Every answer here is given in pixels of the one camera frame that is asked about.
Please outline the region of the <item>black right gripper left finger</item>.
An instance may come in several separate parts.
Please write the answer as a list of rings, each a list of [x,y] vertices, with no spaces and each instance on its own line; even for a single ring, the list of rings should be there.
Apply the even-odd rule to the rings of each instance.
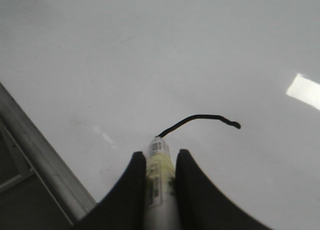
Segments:
[[[141,151],[130,162],[110,192],[75,230],[142,230],[145,206],[146,158]]]

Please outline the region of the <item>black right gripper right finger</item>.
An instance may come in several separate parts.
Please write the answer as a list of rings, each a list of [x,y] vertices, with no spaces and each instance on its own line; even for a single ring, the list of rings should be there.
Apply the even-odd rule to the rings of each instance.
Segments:
[[[180,149],[177,155],[175,192],[184,230],[269,229],[228,199],[187,149]]]

